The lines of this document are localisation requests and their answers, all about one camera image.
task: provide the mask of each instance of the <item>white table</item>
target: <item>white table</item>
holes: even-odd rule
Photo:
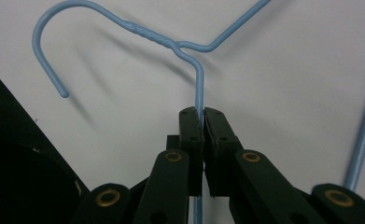
[[[31,47],[37,19],[58,2],[0,0],[0,78],[90,189],[132,187],[150,174],[166,135],[178,133],[177,113],[194,105],[194,70],[169,49],[73,8],[42,38],[71,92],[63,99]],[[95,2],[201,44],[255,3]],[[306,192],[343,184],[365,109],[365,0],[274,0],[218,49],[192,55],[204,65],[204,104],[226,114],[245,148]],[[358,194],[365,198],[365,166]],[[204,223],[232,222],[227,201],[206,189]]]

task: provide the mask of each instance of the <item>dark floor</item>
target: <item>dark floor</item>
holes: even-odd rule
[[[19,179],[16,178],[16,176],[19,177],[20,175],[28,178],[24,179],[23,182],[10,183],[9,187],[12,189],[14,188],[13,186],[18,186],[19,188],[24,189],[24,184],[31,181],[28,174],[18,173],[18,170],[21,169],[21,166],[25,166],[25,164],[36,164],[37,166],[32,166],[33,168],[30,169],[40,169],[41,171],[45,171],[52,166],[55,168],[54,172],[43,173],[48,174],[51,178],[37,183],[48,183],[46,185],[52,186],[51,188],[53,188],[54,185],[52,185],[53,183],[50,183],[50,181],[58,181],[58,178],[53,178],[53,175],[59,172],[58,170],[60,170],[60,174],[62,173],[61,175],[64,175],[66,179],[73,181],[72,183],[75,188],[74,190],[79,193],[80,199],[82,199],[89,192],[89,190],[80,181],[78,176],[66,163],[60,153],[56,150],[56,148],[54,148],[49,139],[40,131],[35,122],[30,118],[30,116],[25,112],[22,106],[0,80],[0,151],[1,149],[2,153],[0,153],[0,164],[4,164],[6,168],[0,168],[0,183],[4,183],[5,179],[19,182],[17,181]],[[35,175],[32,175],[32,180],[35,182],[36,180],[34,180],[34,178],[38,179],[42,178],[42,176],[35,177]]]

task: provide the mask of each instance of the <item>brass rivet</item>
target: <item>brass rivet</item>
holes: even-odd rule
[[[113,198],[110,200],[105,200],[104,196],[106,196],[107,194],[109,194],[109,196],[113,196]],[[114,203],[117,203],[119,199],[120,199],[120,193],[117,190],[106,189],[97,195],[95,201],[97,202],[98,206],[108,207]]]
[[[246,152],[243,154],[243,159],[246,161],[260,161],[260,156],[253,152]]]
[[[325,196],[329,201],[341,207],[352,207],[354,205],[354,200],[350,196],[336,189],[326,190]]]
[[[171,162],[181,161],[182,155],[177,152],[169,152],[165,154],[165,159]]]

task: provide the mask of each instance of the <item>bent wire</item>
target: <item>bent wire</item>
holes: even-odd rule
[[[358,139],[354,148],[354,154],[350,161],[344,186],[347,189],[356,190],[362,165],[365,160],[365,115],[360,126]]]
[[[210,52],[216,49],[224,40],[231,36],[238,28],[240,28],[246,21],[248,21],[252,16],[254,16],[259,10],[266,6],[271,0],[259,0],[252,8],[250,8],[243,16],[241,16],[237,21],[235,21],[229,28],[227,28],[222,34],[220,34],[211,44],[209,45],[199,45],[189,41],[174,41],[173,39],[158,34],[154,31],[149,30],[143,26],[140,26],[131,21],[124,21],[115,14],[106,10],[105,8],[85,0],[70,0],[64,1],[51,7],[37,22],[34,34],[33,34],[33,48],[36,58],[39,60],[40,64],[44,68],[45,72],[48,74],[51,82],[59,92],[59,94],[66,98],[69,96],[68,90],[65,88],[64,84],[60,81],[57,74],[54,72],[50,66],[48,60],[46,59],[42,48],[40,46],[40,39],[42,32],[49,22],[49,20],[55,16],[57,13],[70,8],[70,7],[87,7],[91,8],[100,14],[104,15],[117,25],[122,28],[142,37],[156,42],[168,49],[171,49],[174,54],[182,59],[183,61],[190,63],[196,70],[196,92],[195,92],[195,107],[198,111],[199,120],[203,124],[203,109],[204,109],[204,70],[200,62],[194,57],[183,52],[181,49],[193,49],[199,52]],[[194,223],[201,224],[203,222],[203,202],[201,197],[195,198],[194,200]]]

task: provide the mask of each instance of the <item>black fabric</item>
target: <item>black fabric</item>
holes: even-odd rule
[[[0,223],[68,223],[78,202],[75,180],[53,161],[0,142]]]

